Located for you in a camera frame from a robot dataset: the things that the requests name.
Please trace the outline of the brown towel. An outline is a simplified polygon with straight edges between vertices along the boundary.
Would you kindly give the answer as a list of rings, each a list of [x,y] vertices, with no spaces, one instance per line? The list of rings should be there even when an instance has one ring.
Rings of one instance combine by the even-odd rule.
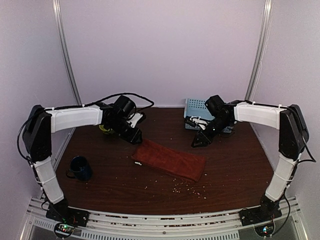
[[[142,165],[193,182],[200,180],[206,164],[203,156],[168,148],[149,139],[143,140],[131,158]]]

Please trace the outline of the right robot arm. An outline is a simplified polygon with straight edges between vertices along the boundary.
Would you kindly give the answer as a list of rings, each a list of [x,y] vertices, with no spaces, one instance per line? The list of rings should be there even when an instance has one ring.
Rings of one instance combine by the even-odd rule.
[[[309,150],[307,143],[310,134],[300,106],[249,100],[225,102],[219,95],[211,96],[204,105],[212,116],[211,120],[197,115],[184,118],[186,124],[199,128],[191,143],[193,148],[210,145],[218,134],[237,123],[258,125],[277,132],[277,165],[256,210],[259,220],[268,220],[293,181],[302,153]]]

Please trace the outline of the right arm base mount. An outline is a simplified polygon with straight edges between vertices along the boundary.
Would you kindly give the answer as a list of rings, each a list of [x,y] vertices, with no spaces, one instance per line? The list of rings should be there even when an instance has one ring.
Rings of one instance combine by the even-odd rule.
[[[280,209],[275,210],[273,213],[263,213],[260,206],[243,208],[238,212],[238,214],[243,227],[271,221],[274,218],[282,216]]]

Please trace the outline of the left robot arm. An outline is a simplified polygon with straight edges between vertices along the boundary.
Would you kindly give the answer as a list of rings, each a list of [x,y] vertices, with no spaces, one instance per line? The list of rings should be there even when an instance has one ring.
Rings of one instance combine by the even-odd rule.
[[[137,125],[145,120],[145,113],[137,109],[129,94],[117,93],[115,97],[116,101],[111,104],[101,99],[75,106],[44,108],[35,105],[18,132],[17,140],[23,141],[27,151],[24,159],[42,187],[50,204],[49,209],[61,222],[69,221],[72,211],[51,162],[52,134],[83,126],[102,125],[132,145],[142,143],[142,131]]]

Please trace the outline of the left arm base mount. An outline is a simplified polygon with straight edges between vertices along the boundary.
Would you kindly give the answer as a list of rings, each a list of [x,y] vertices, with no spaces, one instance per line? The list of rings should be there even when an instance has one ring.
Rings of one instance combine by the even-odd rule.
[[[75,227],[86,227],[90,213],[86,210],[68,208],[66,216],[59,215],[55,210],[49,209],[46,218],[62,222]]]

